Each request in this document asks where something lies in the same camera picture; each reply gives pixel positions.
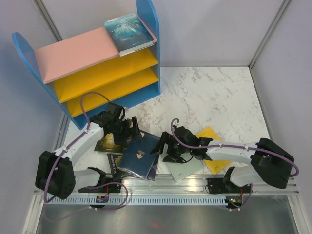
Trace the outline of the navy blue hardcover book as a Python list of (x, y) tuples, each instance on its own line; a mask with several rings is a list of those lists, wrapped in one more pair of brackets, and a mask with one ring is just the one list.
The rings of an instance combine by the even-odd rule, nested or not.
[(160, 137), (150, 133), (136, 136), (127, 145), (117, 167), (133, 175), (147, 179), (157, 153), (151, 152), (157, 147)]

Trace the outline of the green Alice Wonderland book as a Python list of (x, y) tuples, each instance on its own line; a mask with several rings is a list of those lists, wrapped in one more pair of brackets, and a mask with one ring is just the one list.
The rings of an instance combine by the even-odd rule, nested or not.
[(124, 149), (125, 145), (115, 144), (113, 134), (107, 134), (96, 143), (94, 151), (121, 155)]

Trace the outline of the teal ocean cover book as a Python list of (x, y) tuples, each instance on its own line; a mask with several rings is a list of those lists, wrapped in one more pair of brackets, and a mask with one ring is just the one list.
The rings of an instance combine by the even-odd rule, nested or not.
[(121, 57), (148, 48), (156, 42), (135, 13), (105, 21), (103, 24)]

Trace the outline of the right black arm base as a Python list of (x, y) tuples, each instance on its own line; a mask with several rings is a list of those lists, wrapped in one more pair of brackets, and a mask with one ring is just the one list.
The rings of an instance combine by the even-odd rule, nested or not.
[(250, 185), (239, 187), (230, 181), (223, 178), (208, 178), (207, 179), (208, 192), (213, 195), (217, 194), (240, 194), (249, 193), (251, 191)]

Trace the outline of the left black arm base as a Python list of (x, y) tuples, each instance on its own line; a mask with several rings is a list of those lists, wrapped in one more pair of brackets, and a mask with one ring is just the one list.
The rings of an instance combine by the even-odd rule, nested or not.
[(120, 193), (120, 190), (121, 190), (120, 185), (112, 184), (112, 185), (108, 185), (106, 187), (96, 189), (96, 190), (81, 188), (78, 190), (78, 192), (79, 193), (104, 193), (106, 195), (106, 194)]

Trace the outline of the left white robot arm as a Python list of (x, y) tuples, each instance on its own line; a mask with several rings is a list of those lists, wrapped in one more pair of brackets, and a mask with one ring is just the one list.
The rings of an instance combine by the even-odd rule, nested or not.
[(54, 150), (44, 151), (39, 157), (35, 186), (43, 190), (44, 202), (51, 198), (66, 199), (74, 190), (93, 189), (100, 193), (106, 189), (106, 173), (96, 167), (75, 171), (80, 158), (108, 134), (117, 145), (126, 145), (141, 135), (136, 117), (125, 119), (125, 109), (114, 103), (87, 121), (75, 139)]

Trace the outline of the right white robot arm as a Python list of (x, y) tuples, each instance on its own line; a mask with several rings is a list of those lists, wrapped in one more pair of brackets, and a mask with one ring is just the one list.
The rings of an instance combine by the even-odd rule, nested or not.
[(182, 154), (190, 154), (198, 160), (209, 162), (228, 160), (242, 163), (242, 167), (230, 167), (223, 177), (226, 191), (234, 192), (248, 184), (265, 182), (285, 189), (290, 177), (298, 175), (294, 158), (280, 146), (267, 138), (257, 143), (227, 143), (207, 137), (197, 137), (185, 127), (171, 127), (172, 132), (163, 132), (157, 145), (151, 151), (162, 154), (167, 145), (167, 156), (175, 163), (184, 163)]

